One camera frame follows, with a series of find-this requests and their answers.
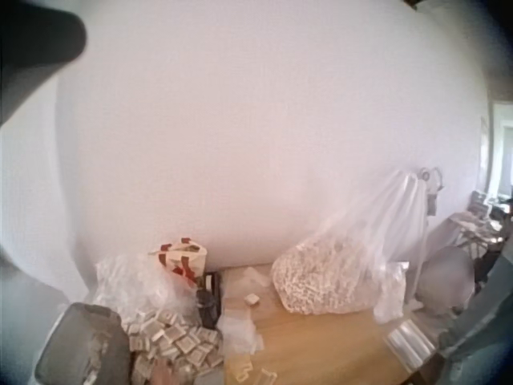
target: plastic wrap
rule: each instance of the plastic wrap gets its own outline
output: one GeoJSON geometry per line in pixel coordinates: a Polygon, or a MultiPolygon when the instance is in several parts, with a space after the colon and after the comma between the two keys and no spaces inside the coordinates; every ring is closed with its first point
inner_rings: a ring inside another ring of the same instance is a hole
{"type": "Polygon", "coordinates": [[[262,336],[257,333],[248,310],[225,310],[219,318],[217,328],[223,334],[225,357],[254,354],[264,349],[262,336]]]}
{"type": "Polygon", "coordinates": [[[118,256],[96,265],[98,290],[94,304],[110,307],[123,322],[135,320],[139,310],[166,308],[180,314],[194,314],[196,289],[187,281],[162,268],[148,255],[118,256]]]}
{"type": "Polygon", "coordinates": [[[426,183],[396,172],[316,234],[280,256],[271,276],[285,308],[344,314],[376,306],[376,320],[402,316],[406,277],[394,259],[426,231],[426,183]]]}

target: white mesh bag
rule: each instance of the white mesh bag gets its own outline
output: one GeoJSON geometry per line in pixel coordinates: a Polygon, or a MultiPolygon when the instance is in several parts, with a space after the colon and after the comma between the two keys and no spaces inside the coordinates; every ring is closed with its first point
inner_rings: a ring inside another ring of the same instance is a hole
{"type": "Polygon", "coordinates": [[[281,255],[273,283],[288,311],[344,314],[374,307],[376,320],[388,322],[402,316],[406,288],[405,264],[396,261],[425,231],[426,183],[396,172],[281,255]]]}

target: desk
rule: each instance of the desk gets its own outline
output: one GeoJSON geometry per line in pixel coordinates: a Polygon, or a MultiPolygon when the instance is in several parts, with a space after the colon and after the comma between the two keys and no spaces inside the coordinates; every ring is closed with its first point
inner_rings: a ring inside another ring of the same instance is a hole
{"type": "MultiPolygon", "coordinates": [[[[269,274],[270,265],[254,266],[269,274]]],[[[353,314],[290,314],[273,285],[244,280],[245,268],[225,270],[224,310],[240,309],[244,296],[257,294],[252,320],[265,348],[251,356],[253,371],[243,384],[252,385],[261,368],[278,374],[275,385],[398,385],[408,373],[383,341],[398,322],[378,326],[372,310],[353,314]]],[[[225,383],[238,385],[225,362],[225,383]]]]}
{"type": "Polygon", "coordinates": [[[472,259],[481,257],[489,245],[498,242],[499,232],[494,231],[488,221],[479,220],[472,213],[454,213],[449,220],[461,229],[461,240],[458,240],[457,246],[461,249],[467,248],[472,259]]]}

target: black object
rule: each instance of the black object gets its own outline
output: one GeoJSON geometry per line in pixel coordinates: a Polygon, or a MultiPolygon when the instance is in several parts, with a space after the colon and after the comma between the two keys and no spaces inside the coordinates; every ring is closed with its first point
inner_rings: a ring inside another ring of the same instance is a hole
{"type": "Polygon", "coordinates": [[[86,29],[69,12],[0,1],[0,126],[45,80],[79,57],[86,29]]]}
{"type": "Polygon", "coordinates": [[[58,321],[35,367],[42,385],[83,385],[97,336],[107,341],[95,385],[130,383],[130,344],[121,318],[107,307],[73,303],[58,321]]]}
{"type": "Polygon", "coordinates": [[[210,282],[208,288],[201,285],[196,292],[198,309],[201,325],[215,330],[221,314],[221,276],[219,273],[207,273],[204,276],[204,282],[206,281],[210,282]]]}

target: wooden tabletop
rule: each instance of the wooden tabletop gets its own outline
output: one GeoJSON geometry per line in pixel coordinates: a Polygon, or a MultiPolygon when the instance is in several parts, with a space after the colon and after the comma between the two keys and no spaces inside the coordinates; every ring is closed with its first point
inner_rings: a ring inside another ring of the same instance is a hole
{"type": "MultiPolygon", "coordinates": [[[[269,274],[270,265],[253,266],[269,274]]],[[[261,300],[251,308],[264,349],[251,356],[254,370],[244,384],[253,385],[261,368],[276,372],[275,385],[397,385],[408,373],[383,338],[398,322],[379,326],[372,310],[353,314],[291,314],[273,285],[264,287],[244,277],[245,268],[224,271],[224,310],[247,309],[244,296],[261,300]]],[[[238,384],[225,359],[225,383],[238,384]]]]}

